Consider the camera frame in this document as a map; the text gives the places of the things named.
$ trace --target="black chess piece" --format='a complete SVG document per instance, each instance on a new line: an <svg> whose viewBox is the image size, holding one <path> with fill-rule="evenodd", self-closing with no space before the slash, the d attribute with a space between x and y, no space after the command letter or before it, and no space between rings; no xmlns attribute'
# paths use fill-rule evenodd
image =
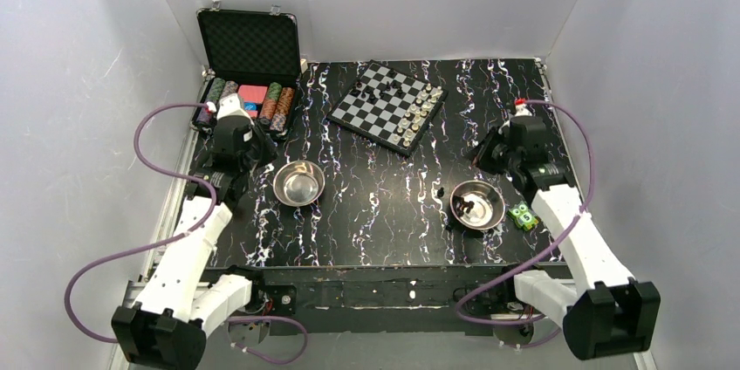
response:
<svg viewBox="0 0 740 370"><path fill-rule="evenodd" d="M476 204L474 202L465 202L463 206L465 208L465 214L469 214Z"/></svg>
<svg viewBox="0 0 740 370"><path fill-rule="evenodd" d="M463 215L463 203L465 200L463 200L462 197L459 195L453 195L452 196L452 209L457 213L458 216Z"/></svg>

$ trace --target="case lid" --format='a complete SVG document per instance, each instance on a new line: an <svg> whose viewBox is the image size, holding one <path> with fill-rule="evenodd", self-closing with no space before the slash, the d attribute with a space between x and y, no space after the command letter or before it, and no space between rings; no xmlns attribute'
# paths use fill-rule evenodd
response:
<svg viewBox="0 0 740 370"><path fill-rule="evenodd" d="M209 67L240 84L295 86L300 76L298 25L291 14L244 10L198 12Z"/></svg>

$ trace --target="table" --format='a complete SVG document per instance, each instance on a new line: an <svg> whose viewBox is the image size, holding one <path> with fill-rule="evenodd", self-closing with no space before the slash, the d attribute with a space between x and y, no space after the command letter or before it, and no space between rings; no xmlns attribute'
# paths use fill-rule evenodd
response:
<svg viewBox="0 0 740 370"><path fill-rule="evenodd" d="M532 258L551 238L541 224L524 232L508 217L486 234L465 230L450 221L449 193L478 179L498 188L507 205L522 200L506 176L472 168L465 155L507 118L515 99L549 98L542 66L534 59L387 64L449 90L413 155L404 158L325 119L365 63L310 64L289 139L278 144L278 159L250 178L202 280L214 282L232 265L262 267L272 295L291 298L273 312L293 315L310 332L491 334L490 327L455 317L453 292ZM550 154L570 165L552 112L534 109L552 131ZM207 136L199 137L193 168L204 161L208 144ZM271 183L280 167L298 159L319 164L326 185L319 202L290 208L276 200ZM440 187L442 199L436 197ZM452 230L445 229L448 223ZM543 267L569 277L557 251ZM495 304L500 297L492 299ZM478 312L501 308L499 302ZM271 333L294 331L279 325Z"/></svg>
<svg viewBox="0 0 740 370"><path fill-rule="evenodd" d="M290 138L279 145L279 158L252 177L212 266L507 264L531 258L550 242L541 225L523 232L508 217L485 235L466 231L448 211L452 188L471 179L492 183L507 205L522 200L505 176L471 168L464 155L507 118L515 99L547 97L540 65L533 59L388 64L449 90L413 156L404 158L325 119L364 63L310 64ZM552 114L536 110L553 130L550 153L567 163ZM205 154L206 139L196 161ZM319 164L326 180L319 202L298 209L280 204L271 190L278 169L297 159ZM442 199L436 197L440 187ZM445 230L447 223L452 231ZM559 260L557 252L551 260Z"/></svg>

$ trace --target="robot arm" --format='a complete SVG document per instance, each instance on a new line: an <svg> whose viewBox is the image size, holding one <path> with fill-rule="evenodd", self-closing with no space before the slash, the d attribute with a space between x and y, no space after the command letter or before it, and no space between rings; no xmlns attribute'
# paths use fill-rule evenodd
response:
<svg viewBox="0 0 740 370"><path fill-rule="evenodd" d="M489 132L473 163L487 172L510 174L514 187L557 238L579 214L582 202L566 169L545 152L545 123L525 108L517 102L517 115ZM560 326L581 360L646 351L661 302L655 286L635 280L587 212L559 249L576 289L544 271L530 270L513 278L515 296Z"/></svg>
<svg viewBox="0 0 740 370"><path fill-rule="evenodd" d="M247 189L249 174L275 158L275 147L255 127L237 95L220 101L213 147L195 175L216 188L216 207L190 235L170 244L154 275L134 301L113 315L116 339L129 362L157 368L195 369L206 338L236 309L250 302L253 276L222 275L194 300L216 241L231 220L231 210ZM208 210L208 190L196 183L185 189L175 235L187 232Z"/></svg>

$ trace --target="metal bowl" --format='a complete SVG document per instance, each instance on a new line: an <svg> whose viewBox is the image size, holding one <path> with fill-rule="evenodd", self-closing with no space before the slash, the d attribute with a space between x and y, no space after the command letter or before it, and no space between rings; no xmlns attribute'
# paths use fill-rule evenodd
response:
<svg viewBox="0 0 740 370"><path fill-rule="evenodd" d="M275 174L272 189L282 204L292 207L311 204L324 191L324 171L313 162L291 162Z"/></svg>
<svg viewBox="0 0 740 370"><path fill-rule="evenodd" d="M470 203L469 209L456 209L461 197ZM498 191L487 182L466 181L449 195L449 209L460 223L473 230L488 230L504 219L506 205Z"/></svg>

